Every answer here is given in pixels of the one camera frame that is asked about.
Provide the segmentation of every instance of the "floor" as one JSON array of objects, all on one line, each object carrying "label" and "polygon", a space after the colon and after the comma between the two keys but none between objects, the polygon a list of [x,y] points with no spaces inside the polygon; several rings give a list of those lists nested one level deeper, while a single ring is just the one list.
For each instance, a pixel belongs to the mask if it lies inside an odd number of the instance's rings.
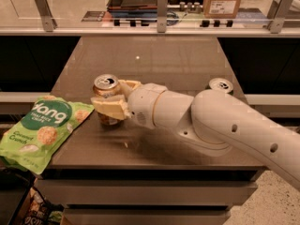
[{"label": "floor", "polygon": [[224,225],[299,225],[300,192],[274,172],[257,180],[258,189],[242,205],[232,208]]}]

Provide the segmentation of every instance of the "cardboard box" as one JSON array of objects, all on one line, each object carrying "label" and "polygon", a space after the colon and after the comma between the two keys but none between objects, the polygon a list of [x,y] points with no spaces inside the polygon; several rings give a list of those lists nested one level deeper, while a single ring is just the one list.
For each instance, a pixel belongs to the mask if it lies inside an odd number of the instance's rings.
[{"label": "cardboard box", "polygon": [[234,19],[241,0],[204,0],[203,13],[205,18]]}]

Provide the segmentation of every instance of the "green logo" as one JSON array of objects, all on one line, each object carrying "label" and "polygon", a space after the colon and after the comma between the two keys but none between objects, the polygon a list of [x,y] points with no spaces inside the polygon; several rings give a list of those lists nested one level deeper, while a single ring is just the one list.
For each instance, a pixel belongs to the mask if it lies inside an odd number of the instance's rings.
[{"label": "green logo", "polygon": [[61,127],[72,115],[72,108],[64,101],[41,100],[22,120],[22,125],[31,130],[42,127]]}]

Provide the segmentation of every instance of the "white robotic arm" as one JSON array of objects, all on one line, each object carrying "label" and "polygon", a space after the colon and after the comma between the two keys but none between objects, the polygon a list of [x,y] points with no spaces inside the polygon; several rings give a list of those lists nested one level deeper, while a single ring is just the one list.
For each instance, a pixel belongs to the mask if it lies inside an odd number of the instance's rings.
[{"label": "white robotic arm", "polygon": [[237,147],[300,190],[300,135],[229,94],[210,89],[192,97],[149,83],[130,94],[128,107],[139,126],[170,128],[207,156]]}]

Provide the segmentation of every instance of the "green snack bag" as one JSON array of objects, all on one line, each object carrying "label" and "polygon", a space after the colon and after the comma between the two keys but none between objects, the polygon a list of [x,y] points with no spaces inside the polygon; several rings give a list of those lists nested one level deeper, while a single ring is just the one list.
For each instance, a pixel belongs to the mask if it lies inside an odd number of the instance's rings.
[{"label": "green snack bag", "polygon": [[54,152],[93,110],[93,105],[81,102],[40,97],[31,112],[3,135],[0,156],[7,165],[41,174]]}]

